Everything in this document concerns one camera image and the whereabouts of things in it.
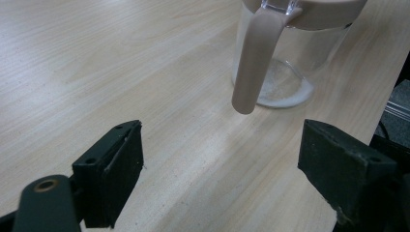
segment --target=light wood grain surface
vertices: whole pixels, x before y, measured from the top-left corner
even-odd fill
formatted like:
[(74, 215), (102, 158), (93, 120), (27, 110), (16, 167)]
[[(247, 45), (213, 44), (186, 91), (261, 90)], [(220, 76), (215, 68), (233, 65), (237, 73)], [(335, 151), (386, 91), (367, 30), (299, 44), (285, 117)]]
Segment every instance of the light wood grain surface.
[(410, 48), (410, 2), (368, 1), (308, 102), (249, 116), (230, 103), (240, 7), (1, 1), (1, 215), (139, 119), (146, 168), (115, 231), (331, 231), (335, 213), (296, 167), (302, 124), (370, 141)]

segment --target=wooden table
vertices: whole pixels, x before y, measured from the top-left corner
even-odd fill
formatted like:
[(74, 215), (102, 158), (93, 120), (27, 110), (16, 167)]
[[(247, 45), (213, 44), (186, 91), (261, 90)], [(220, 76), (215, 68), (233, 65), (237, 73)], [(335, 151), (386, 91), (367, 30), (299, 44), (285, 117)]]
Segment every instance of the wooden table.
[(145, 168), (115, 231), (331, 231), (334, 211), (296, 167), (304, 119), (370, 141), (410, 48), (410, 2), (368, 1), (308, 102), (249, 116), (230, 103), (240, 7), (2, 1), (1, 215), (139, 119)]

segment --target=pitcher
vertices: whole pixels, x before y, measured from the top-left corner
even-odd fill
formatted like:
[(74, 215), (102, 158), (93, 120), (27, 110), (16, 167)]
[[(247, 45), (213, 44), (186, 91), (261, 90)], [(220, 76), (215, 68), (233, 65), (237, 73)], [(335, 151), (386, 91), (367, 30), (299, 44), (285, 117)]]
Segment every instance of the pitcher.
[(232, 105), (291, 107), (306, 101), (366, 0), (243, 0)]

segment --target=screw hole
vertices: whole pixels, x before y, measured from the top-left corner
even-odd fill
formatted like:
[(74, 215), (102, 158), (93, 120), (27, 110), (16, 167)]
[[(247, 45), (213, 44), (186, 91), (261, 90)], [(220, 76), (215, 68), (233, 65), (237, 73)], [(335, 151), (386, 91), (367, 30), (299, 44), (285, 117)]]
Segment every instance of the screw hole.
[(374, 162), (381, 162), (382, 160), (379, 158), (370, 158), (370, 160), (374, 161)]
[(45, 192), (51, 189), (54, 189), (58, 184), (57, 180), (45, 180), (41, 183), (38, 183), (35, 187), (34, 187), (34, 191), (35, 192)]
[(89, 158), (89, 159), (87, 159), (86, 161), (85, 161), (85, 163), (87, 163), (87, 164), (93, 164), (93, 163), (95, 163), (97, 160), (96, 159), (94, 159), (94, 158)]

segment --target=pitcher handle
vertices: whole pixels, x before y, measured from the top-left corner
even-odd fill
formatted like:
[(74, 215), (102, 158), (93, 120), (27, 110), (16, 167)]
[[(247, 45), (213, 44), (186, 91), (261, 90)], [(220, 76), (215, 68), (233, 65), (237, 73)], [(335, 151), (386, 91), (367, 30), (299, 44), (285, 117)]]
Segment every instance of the pitcher handle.
[(261, 7), (251, 18), (232, 96), (232, 105), (239, 113), (250, 114), (254, 110), (280, 34), (301, 12), (302, 9), (295, 8), (282, 14)]

